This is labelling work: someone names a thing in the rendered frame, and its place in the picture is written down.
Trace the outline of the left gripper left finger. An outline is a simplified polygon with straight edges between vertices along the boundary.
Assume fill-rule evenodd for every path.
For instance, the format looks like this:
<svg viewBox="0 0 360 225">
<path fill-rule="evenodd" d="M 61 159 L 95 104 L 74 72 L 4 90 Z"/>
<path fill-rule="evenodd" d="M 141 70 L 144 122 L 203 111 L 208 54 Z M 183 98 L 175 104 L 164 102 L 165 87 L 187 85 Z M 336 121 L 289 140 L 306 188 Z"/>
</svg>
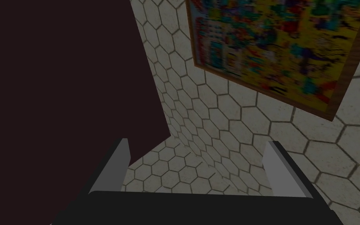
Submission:
<svg viewBox="0 0 360 225">
<path fill-rule="evenodd" d="M 114 141 L 106 156 L 90 178 L 88 193 L 94 191 L 120 191 L 131 160 L 127 138 Z"/>
</svg>

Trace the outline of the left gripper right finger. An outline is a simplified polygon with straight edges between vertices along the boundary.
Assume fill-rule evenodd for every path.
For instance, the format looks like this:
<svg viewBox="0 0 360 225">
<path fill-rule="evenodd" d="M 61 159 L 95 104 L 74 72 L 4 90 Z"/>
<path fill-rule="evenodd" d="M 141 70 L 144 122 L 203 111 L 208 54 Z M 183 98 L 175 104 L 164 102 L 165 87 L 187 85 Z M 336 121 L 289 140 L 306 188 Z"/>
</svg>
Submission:
<svg viewBox="0 0 360 225">
<path fill-rule="evenodd" d="M 313 198 L 274 141 L 267 142 L 262 164 L 274 196 Z"/>
</svg>

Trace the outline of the dark maroon cupboard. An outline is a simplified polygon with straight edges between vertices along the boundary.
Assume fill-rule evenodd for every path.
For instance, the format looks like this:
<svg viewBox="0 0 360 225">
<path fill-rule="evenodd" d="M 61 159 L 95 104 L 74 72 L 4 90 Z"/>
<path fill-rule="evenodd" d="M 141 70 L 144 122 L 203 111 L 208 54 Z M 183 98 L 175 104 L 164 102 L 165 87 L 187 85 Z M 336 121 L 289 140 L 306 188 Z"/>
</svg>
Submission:
<svg viewBox="0 0 360 225">
<path fill-rule="evenodd" d="M 53 225 L 126 139 L 170 136 L 140 0 L 0 0 L 0 225 Z"/>
</svg>

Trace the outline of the colourful picture in wooden frame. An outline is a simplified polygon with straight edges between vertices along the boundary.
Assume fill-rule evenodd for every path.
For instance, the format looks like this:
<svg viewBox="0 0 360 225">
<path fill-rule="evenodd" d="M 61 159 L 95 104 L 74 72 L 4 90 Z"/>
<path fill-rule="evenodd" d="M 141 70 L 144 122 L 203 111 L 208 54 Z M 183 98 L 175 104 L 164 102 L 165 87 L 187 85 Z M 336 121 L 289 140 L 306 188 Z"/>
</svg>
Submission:
<svg viewBox="0 0 360 225">
<path fill-rule="evenodd" d="M 360 62 L 360 0 L 185 0 L 194 65 L 332 121 Z"/>
</svg>

